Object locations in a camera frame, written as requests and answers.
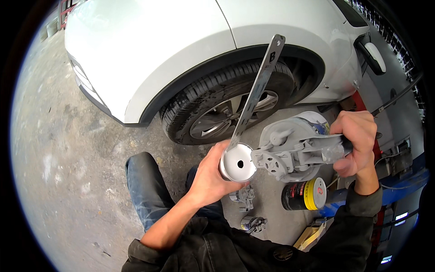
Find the person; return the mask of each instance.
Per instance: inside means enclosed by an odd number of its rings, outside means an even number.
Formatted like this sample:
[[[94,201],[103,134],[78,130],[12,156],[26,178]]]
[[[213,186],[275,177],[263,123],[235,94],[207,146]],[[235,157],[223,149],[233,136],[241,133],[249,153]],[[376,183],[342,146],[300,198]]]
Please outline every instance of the person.
[[[213,146],[199,167],[189,171],[188,191],[177,204],[152,156],[142,152],[130,157],[127,185],[145,234],[130,244],[122,271],[363,271],[382,202],[372,151],[376,130],[368,111],[342,111],[331,125],[331,134],[343,133],[354,146],[334,169],[342,177],[356,174],[356,181],[349,186],[346,204],[309,252],[229,226],[220,199],[247,183],[225,181],[219,174],[228,140]]]

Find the wheel rim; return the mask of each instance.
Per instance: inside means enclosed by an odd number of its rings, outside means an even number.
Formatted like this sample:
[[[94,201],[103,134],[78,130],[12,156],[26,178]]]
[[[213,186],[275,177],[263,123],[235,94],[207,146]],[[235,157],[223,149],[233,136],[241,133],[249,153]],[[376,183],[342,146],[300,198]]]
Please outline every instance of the wheel rim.
[[[196,139],[218,137],[225,132],[234,131],[249,93],[240,94],[214,106],[199,117],[190,128],[190,135]],[[265,90],[249,119],[257,122],[271,111],[278,103],[278,95],[274,91]]]

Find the white car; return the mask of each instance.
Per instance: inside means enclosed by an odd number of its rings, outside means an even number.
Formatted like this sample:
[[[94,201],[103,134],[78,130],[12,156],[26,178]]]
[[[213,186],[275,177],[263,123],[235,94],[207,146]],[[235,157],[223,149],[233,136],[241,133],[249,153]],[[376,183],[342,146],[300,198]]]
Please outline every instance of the white car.
[[[119,123],[146,127],[160,112],[171,140],[206,144],[233,133],[275,34],[286,44],[249,126],[349,97],[364,63],[385,72],[344,0],[82,0],[65,47],[82,92]]]

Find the jacket sleeve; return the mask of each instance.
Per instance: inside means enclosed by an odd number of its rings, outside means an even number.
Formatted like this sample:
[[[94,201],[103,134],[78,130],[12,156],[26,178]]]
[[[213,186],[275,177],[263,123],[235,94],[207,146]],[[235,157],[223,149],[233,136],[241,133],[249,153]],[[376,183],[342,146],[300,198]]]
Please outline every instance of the jacket sleeve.
[[[364,271],[371,250],[373,220],[382,206],[382,187],[371,195],[358,195],[355,183],[348,189],[328,231],[309,254],[324,260],[325,270]]]
[[[149,248],[134,239],[128,247],[128,260],[122,266],[122,272],[160,271],[168,255]]]

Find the wheel arch trim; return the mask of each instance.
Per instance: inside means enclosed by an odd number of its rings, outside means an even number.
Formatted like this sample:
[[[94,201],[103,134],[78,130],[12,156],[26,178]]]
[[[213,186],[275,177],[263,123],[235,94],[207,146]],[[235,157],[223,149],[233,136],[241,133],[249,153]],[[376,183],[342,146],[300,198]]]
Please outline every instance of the wheel arch trim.
[[[156,113],[161,109],[161,107],[164,106],[172,97],[174,97],[178,92],[183,90],[193,81],[231,64],[235,64],[245,60],[263,58],[267,46],[267,44],[260,44],[231,50],[229,52],[206,60],[196,65],[195,67],[187,70],[186,72],[172,80],[152,98],[150,103],[148,103],[148,105],[142,112],[139,123],[148,126],[153,120]],[[306,98],[308,95],[310,95],[321,83],[325,75],[325,63],[323,62],[322,58],[315,52],[307,48],[291,44],[286,44],[284,46],[281,57],[301,58],[311,63],[314,67],[315,76],[317,78],[316,82],[313,88],[297,101],[299,102],[302,99]]]

